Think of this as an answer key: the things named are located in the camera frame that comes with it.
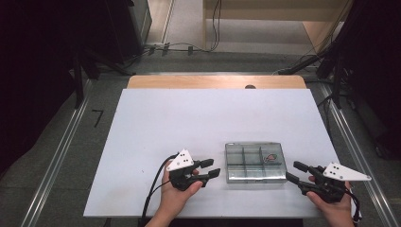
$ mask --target white table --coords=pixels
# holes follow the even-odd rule
[[[227,184],[224,145],[282,144],[288,171],[307,181],[294,161],[338,161],[307,89],[127,89],[120,98],[86,204],[85,217],[140,217],[157,169],[188,148],[194,160],[220,167],[192,197],[182,218],[311,218],[320,215],[293,183]],[[148,215],[157,209],[158,190]]]

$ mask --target hand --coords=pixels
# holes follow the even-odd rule
[[[315,177],[309,177],[311,182],[315,182]],[[323,212],[324,217],[331,227],[354,227],[351,219],[351,197],[344,194],[340,202],[327,203],[323,201],[318,194],[309,191],[307,197]]]
[[[170,162],[168,162],[165,166],[162,183],[169,181],[169,172],[166,170],[166,167],[169,165],[169,163]],[[194,170],[193,174],[198,175],[199,172]],[[168,226],[171,220],[178,216],[178,214],[180,214],[180,212],[183,210],[183,207],[188,199],[197,193],[201,186],[202,182],[195,182],[192,183],[185,191],[180,191],[177,188],[174,188],[171,183],[166,183],[163,185],[162,199],[160,201],[159,208],[147,226]]]

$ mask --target wrist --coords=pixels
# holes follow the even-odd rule
[[[157,210],[156,214],[154,214],[153,218],[147,224],[147,227],[168,227],[173,219],[174,217],[166,214],[163,211]]]
[[[325,216],[330,227],[354,227],[354,222],[349,216]]]

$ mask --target finger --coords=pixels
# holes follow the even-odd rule
[[[324,209],[324,207],[326,206],[326,202],[322,200],[321,197],[319,197],[318,194],[312,192],[312,191],[308,191],[306,193],[307,197],[321,210]]]
[[[341,202],[341,203],[350,204],[350,203],[351,203],[351,199],[352,199],[351,196],[345,193],[345,194],[342,196],[340,202]]]
[[[309,176],[308,179],[309,179],[311,182],[315,182],[315,180],[316,180],[315,176]]]
[[[170,176],[170,173],[167,171],[167,167],[168,167],[168,165],[170,165],[170,163],[171,163],[171,161],[168,161],[168,162],[165,164],[165,171],[163,172],[162,182],[168,181],[168,176]]]
[[[192,183],[188,189],[185,190],[185,193],[187,195],[187,198],[190,198],[191,196],[193,196],[195,193],[197,193],[200,189],[201,186],[203,185],[202,182],[197,181],[195,183]]]
[[[348,190],[351,188],[350,182],[345,182],[345,186],[348,188]]]

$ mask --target electrical cable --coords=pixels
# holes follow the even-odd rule
[[[328,137],[330,138],[331,143],[333,144],[333,136],[331,135],[331,129],[330,129],[330,119],[328,118],[328,109],[330,108],[330,101],[331,101],[331,98],[327,99],[324,102],[323,111],[324,111],[324,115],[326,117],[327,134],[328,134]]]
[[[153,180],[153,184],[151,185],[151,188],[150,188],[150,190],[149,190],[147,199],[146,199],[146,201],[145,201],[144,210],[143,210],[143,212],[142,212],[142,217],[141,217],[141,224],[140,224],[141,226],[145,226],[145,217],[146,217],[146,215],[147,215],[147,210],[148,210],[148,205],[149,205],[149,202],[150,202],[151,195],[156,191],[157,188],[159,188],[159,187],[161,187],[163,184],[165,184],[165,183],[162,183],[162,184],[161,184],[160,186],[158,186],[155,190],[153,190],[154,185],[155,185],[156,182],[157,182],[157,179],[159,179],[160,173],[162,172],[162,170],[163,170],[163,168],[165,167],[166,163],[167,163],[169,160],[171,160],[171,159],[175,159],[177,156],[178,156],[178,154],[174,154],[174,155],[171,155],[170,157],[166,158],[165,161],[164,161],[164,162],[162,163],[162,165],[160,166],[159,170],[157,171],[156,177],[155,177],[154,180]]]
[[[129,61],[128,65],[124,65],[121,68],[122,69],[127,69],[127,68],[131,67],[139,57],[147,54],[148,52],[150,52],[150,50],[146,50],[146,51],[142,52],[142,54],[134,56],[132,59],[128,60]],[[113,72],[113,71],[114,71],[113,69],[101,70],[102,73],[108,73],[108,72]]]
[[[218,8],[218,31],[216,31],[215,27],[215,15],[217,8]],[[218,47],[218,43],[220,42],[220,16],[221,16],[221,0],[218,0],[215,6],[215,10],[213,11],[213,18],[212,18],[213,30],[215,32],[215,43],[211,47],[211,51],[214,51]]]
[[[352,198],[352,200],[354,201],[354,204],[355,204],[356,209],[355,209],[354,216],[352,217],[352,220],[353,220],[353,222],[354,222],[354,225],[357,226],[357,224],[358,224],[359,221],[361,220],[361,218],[360,218],[360,216],[359,216],[359,209],[360,209],[359,200],[357,199],[357,197],[356,197],[350,190],[345,189],[345,193],[346,193],[347,195],[349,195],[349,196]]]
[[[318,108],[319,108],[320,106],[322,106],[322,104],[324,104],[324,103],[325,103],[327,100],[329,100],[329,99],[331,99],[331,96],[325,97],[324,100],[321,101],[321,102],[318,104]]]
[[[204,49],[202,49],[202,48],[200,48],[200,47],[197,47],[197,46],[195,46],[195,45],[193,45],[193,44],[188,44],[188,43],[176,43],[176,44],[164,44],[164,45],[152,45],[152,46],[148,46],[148,48],[149,48],[149,51],[153,48],[154,50],[164,50],[163,49],[163,47],[165,47],[165,46],[167,46],[167,47],[171,47],[171,46],[173,46],[173,45],[182,45],[182,44],[185,44],[185,45],[188,45],[188,46],[192,46],[192,47],[195,47],[196,48],[196,50],[194,50],[194,51],[201,51],[201,52],[211,52],[211,50],[204,50]],[[184,49],[168,49],[168,50],[172,50],[172,51],[187,51],[187,50],[184,50]]]
[[[339,24],[340,24],[341,18],[344,16],[345,9],[347,8],[349,2],[350,2],[350,1],[347,1],[347,3],[344,5],[344,7],[343,7],[342,10],[341,10],[339,19],[336,21],[336,23],[337,23],[338,26],[339,26]],[[330,39],[331,41],[330,41],[330,45],[328,45],[328,46],[326,47],[326,49],[330,48],[330,46],[333,44],[333,40],[332,40],[333,36],[334,36],[334,34],[331,33],[330,35],[326,36],[320,43],[318,43],[318,44],[316,44],[316,45],[313,45],[312,48],[310,48],[303,56],[301,56],[301,58],[299,58],[296,62],[294,62],[289,68],[279,69],[279,70],[274,71],[274,73],[278,73],[278,72],[283,71],[283,70],[291,69],[294,65],[298,64],[299,62],[301,62],[301,60],[302,60],[304,57],[306,57],[306,56],[317,56],[317,57],[319,57],[318,54],[309,55],[309,53],[310,53],[312,50],[314,50],[317,46],[319,46],[319,45],[325,43],[328,39]]]
[[[325,79],[309,80],[309,81],[305,81],[305,83],[325,83],[328,85],[334,85],[333,81],[325,80]]]

